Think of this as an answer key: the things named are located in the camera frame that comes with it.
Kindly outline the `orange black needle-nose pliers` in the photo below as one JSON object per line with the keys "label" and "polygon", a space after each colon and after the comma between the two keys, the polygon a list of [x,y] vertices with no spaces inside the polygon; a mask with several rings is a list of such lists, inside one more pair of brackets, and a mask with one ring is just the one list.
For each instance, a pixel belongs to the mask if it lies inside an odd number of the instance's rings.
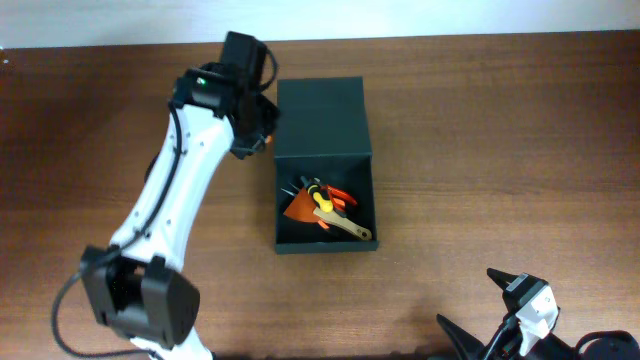
{"label": "orange black needle-nose pliers", "polygon": [[301,223],[317,224],[325,232],[330,231],[330,226],[313,213],[317,206],[305,190],[292,186],[291,189],[281,188],[281,191],[292,198],[284,211],[286,217]]}

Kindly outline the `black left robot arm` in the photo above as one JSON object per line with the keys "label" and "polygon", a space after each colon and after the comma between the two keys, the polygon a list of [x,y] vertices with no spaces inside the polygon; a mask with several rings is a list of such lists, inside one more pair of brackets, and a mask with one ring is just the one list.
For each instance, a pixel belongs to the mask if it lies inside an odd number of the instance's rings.
{"label": "black left robot arm", "polygon": [[143,190],[108,247],[87,247],[76,279],[98,324],[152,359],[211,359],[195,322],[200,293],[181,273],[189,234],[227,154],[264,150],[279,111],[265,97],[267,45],[229,32],[217,62],[189,68],[168,102],[164,143]]}

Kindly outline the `small red diagonal cutters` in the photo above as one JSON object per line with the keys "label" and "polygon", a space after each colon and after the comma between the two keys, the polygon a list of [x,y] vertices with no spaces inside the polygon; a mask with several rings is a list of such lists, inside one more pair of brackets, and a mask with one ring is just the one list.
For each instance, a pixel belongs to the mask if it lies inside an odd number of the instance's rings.
{"label": "small red diagonal cutters", "polygon": [[334,210],[339,215],[346,217],[358,207],[357,200],[348,192],[331,185],[327,185],[326,190],[328,192],[330,200],[332,201]]}

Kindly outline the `orange scraper wooden handle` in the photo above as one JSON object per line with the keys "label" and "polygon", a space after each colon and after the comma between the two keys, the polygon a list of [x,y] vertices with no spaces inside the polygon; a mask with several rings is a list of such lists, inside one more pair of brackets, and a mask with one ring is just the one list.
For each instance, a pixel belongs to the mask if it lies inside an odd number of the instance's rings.
{"label": "orange scraper wooden handle", "polygon": [[357,225],[350,219],[340,216],[336,211],[324,212],[313,201],[312,197],[300,191],[284,211],[284,215],[292,220],[303,223],[318,223],[319,221],[338,227],[361,241],[372,241],[371,231]]}

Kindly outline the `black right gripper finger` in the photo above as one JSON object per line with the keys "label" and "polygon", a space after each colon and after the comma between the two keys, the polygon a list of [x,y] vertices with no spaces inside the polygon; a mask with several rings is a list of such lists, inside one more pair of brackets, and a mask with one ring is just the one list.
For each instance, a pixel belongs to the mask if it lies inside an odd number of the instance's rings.
{"label": "black right gripper finger", "polygon": [[482,358],[484,345],[480,340],[441,314],[436,315],[436,321],[451,341],[458,360]]}
{"label": "black right gripper finger", "polygon": [[519,276],[494,268],[486,270],[487,276],[503,291],[512,292],[519,284]]}

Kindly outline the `yellow black stubby screwdriver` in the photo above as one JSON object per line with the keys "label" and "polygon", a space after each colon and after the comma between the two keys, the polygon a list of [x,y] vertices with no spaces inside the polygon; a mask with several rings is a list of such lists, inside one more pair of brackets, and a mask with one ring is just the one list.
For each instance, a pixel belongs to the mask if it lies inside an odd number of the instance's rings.
{"label": "yellow black stubby screwdriver", "polygon": [[325,213],[333,211],[333,202],[327,190],[322,186],[322,183],[317,178],[307,178],[305,176],[300,177],[301,182],[304,185],[307,193],[312,200],[316,203],[317,207]]}

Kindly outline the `black storage box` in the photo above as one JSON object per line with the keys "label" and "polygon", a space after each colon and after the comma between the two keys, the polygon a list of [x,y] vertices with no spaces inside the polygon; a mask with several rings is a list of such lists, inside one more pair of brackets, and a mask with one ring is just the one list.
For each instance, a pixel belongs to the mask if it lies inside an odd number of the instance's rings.
{"label": "black storage box", "polygon": [[[277,84],[280,118],[275,133],[275,251],[316,254],[374,251],[378,248],[372,178],[373,149],[360,77],[288,79]],[[361,241],[332,226],[301,223],[284,215],[292,198],[281,188],[300,189],[301,176],[348,192],[358,207],[348,219],[367,228]]]}

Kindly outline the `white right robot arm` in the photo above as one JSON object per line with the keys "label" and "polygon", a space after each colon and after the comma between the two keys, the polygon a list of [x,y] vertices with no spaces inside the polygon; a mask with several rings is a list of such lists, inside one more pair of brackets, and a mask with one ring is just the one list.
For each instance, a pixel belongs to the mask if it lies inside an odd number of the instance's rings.
{"label": "white right robot arm", "polygon": [[494,268],[488,277],[501,289],[507,313],[488,344],[439,314],[436,321],[462,360],[639,360],[639,342],[622,330],[584,335],[571,346],[554,334],[560,315],[548,281]]}

